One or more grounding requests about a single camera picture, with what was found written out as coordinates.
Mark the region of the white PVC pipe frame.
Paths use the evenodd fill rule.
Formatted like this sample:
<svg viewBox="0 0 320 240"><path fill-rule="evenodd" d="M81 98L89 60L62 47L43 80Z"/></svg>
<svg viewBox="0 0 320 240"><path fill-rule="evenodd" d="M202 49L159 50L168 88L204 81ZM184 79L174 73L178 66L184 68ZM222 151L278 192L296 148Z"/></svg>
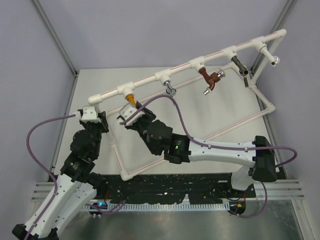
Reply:
<svg viewBox="0 0 320 240"><path fill-rule="evenodd" d="M245 87L238 68L232 62L221 67L226 76L213 91L203 94L205 81L187 62L176 67L136 67L83 69L79 78L89 101L106 111L110 132L103 138L94 170L103 175L121 174L130 178L139 174L229 173L240 168L234 163L171 164L163 155L152 155L132 130L117 122L125 104L124 94L132 93L140 103L178 134L190 133L204 140L251 141L267 137L264 116L275 106L260 92L257 77L248 77ZM176 89L166 93L164 83Z"/></svg>

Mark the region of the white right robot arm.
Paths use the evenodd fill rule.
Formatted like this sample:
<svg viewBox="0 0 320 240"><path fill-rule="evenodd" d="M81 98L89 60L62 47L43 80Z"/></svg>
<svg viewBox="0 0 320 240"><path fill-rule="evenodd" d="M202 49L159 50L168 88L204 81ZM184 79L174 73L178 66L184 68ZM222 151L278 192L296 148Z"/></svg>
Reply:
<svg viewBox="0 0 320 240"><path fill-rule="evenodd" d="M253 141L214 142L176 134L173 128L156 119L149 109L138 111L128 103L119 111L118 122L127 130L138 132L151 154L163 155L172 164L200 161L232 163L240 169L231 174L226 191L238 197L253 182L272 183L277 180L275 154L264 136Z"/></svg>

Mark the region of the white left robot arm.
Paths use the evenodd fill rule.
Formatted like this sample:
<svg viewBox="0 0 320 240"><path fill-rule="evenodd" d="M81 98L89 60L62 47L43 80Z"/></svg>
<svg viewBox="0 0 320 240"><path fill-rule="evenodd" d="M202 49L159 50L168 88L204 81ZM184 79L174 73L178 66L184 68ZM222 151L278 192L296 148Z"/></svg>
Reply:
<svg viewBox="0 0 320 240"><path fill-rule="evenodd" d="M17 224L12 234L19 240L57 240L76 214L93 198L102 199L107 193L106 179L93 172L98 159L102 135L109 132L106 113L85 106L77 112L82 130L70 144L71 153L53 188L32 217Z"/></svg>

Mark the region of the yellow water faucet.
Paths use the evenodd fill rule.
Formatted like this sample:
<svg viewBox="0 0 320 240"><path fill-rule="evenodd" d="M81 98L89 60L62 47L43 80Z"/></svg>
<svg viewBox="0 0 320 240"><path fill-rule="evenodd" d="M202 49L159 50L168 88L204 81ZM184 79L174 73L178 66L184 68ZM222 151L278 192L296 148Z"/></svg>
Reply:
<svg viewBox="0 0 320 240"><path fill-rule="evenodd" d="M125 99L132 104L135 108L137 107L136 101L135 101L135 96L133 94L128 94Z"/></svg>

